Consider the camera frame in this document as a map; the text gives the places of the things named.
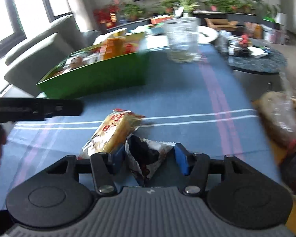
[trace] candy wrapper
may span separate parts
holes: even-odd
[[[125,157],[128,167],[141,186],[152,178],[174,145],[175,143],[150,141],[135,135],[128,137]]]
[[[131,111],[113,110],[82,148],[78,158],[87,159],[98,152],[112,152],[125,143],[127,136],[140,125],[142,118],[144,116]]]

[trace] round black disc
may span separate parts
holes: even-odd
[[[82,184],[61,174],[38,174],[12,189],[7,210],[20,224],[61,227],[83,216],[93,202]]]
[[[282,186],[255,175],[235,175],[208,192],[212,212],[244,229],[266,229],[285,224],[293,201]]]

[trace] clear plastic cup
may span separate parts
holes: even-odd
[[[191,62],[200,58],[198,53],[198,18],[173,18],[164,22],[169,42],[168,57],[175,62]]]

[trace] table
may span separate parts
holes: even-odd
[[[254,46],[269,46],[267,42],[250,39]],[[280,70],[286,68],[285,57],[276,49],[263,58],[224,56],[234,70],[251,101],[257,100],[267,91],[282,91]]]
[[[0,168],[0,209],[8,191],[68,154],[78,155],[103,119],[123,108],[145,115],[135,132],[156,141],[180,142],[189,151],[221,159],[234,154],[275,181],[280,181],[258,115],[230,68],[213,45],[201,44],[202,60],[174,63],[166,48],[151,49],[147,84],[83,97],[80,117],[19,122],[4,146]],[[88,188],[88,175],[80,182]],[[123,168],[117,186],[137,185]],[[208,187],[219,182],[210,176]],[[152,186],[181,186],[185,178],[170,156],[152,178]]]

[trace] sofa cushion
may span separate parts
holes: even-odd
[[[34,38],[26,39],[13,47],[5,56],[6,64],[10,65],[17,57],[26,50],[44,40],[54,33],[59,33],[62,38],[75,50],[86,47],[86,42],[80,32],[73,15],[61,17],[53,21],[48,29]]]
[[[97,30],[82,32],[82,35],[86,42],[86,47],[93,45],[95,39],[101,34],[102,34],[101,31],[97,31]]]
[[[37,82],[70,53],[74,52],[59,33],[35,44],[9,66],[4,79],[27,93],[40,93]]]

